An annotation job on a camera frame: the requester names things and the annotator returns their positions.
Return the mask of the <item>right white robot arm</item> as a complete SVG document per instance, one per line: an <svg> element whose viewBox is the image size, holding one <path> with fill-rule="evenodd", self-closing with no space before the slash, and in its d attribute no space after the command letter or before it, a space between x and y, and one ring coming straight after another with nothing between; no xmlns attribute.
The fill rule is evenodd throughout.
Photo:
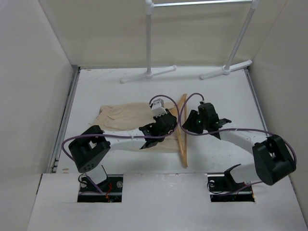
<svg viewBox="0 0 308 231"><path fill-rule="evenodd" d="M209 174L207 187L214 194L227 196L256 183L271 186L296 170L294 151L282 137L264 130L238 128L231 120L219 118L211 103L201 102L182 128L193 135L210 134L253 156L251 164L236 164L223 173Z"/></svg>

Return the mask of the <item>beige trousers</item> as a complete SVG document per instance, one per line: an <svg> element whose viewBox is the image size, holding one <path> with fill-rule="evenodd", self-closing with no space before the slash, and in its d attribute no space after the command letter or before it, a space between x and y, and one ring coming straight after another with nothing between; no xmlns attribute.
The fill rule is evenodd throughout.
<svg viewBox="0 0 308 231"><path fill-rule="evenodd" d="M153 123L153 113L148 103L126 103L120 105L102 105L93 125L102 130L125 131L143 127ZM156 146L143 149L150 153L177 153L179 151L178 139L175 134L165 138Z"/></svg>

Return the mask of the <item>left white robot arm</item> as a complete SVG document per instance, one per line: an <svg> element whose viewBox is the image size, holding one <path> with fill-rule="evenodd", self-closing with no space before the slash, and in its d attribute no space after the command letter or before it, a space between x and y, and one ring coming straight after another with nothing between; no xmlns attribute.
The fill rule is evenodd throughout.
<svg viewBox="0 0 308 231"><path fill-rule="evenodd" d="M164 142L177 126L177 118L167 111L154 116L154 122L133 130L107 131L93 125L81 135L69 138L63 143L70 142L69 156L82 176L86 191L102 194L110 181L99 172L105 172L100 162L109 151L151 150Z"/></svg>

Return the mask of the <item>wooden clothes hanger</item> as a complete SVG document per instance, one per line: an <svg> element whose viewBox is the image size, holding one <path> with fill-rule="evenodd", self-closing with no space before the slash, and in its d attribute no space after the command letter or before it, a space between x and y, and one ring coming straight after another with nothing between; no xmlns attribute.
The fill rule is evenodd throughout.
<svg viewBox="0 0 308 231"><path fill-rule="evenodd" d="M186 101L187 94L183 94L181 99L178 101L177 106L179 109L179 112L181 111L184 102ZM184 168L188 167L188 161L187 161L187 135L184 134L183 131L181 131L180 126L177 127L176 131L174 132L176 138L177 138L177 143L178 143L178 148L180 152L180 159L182 166Z"/></svg>

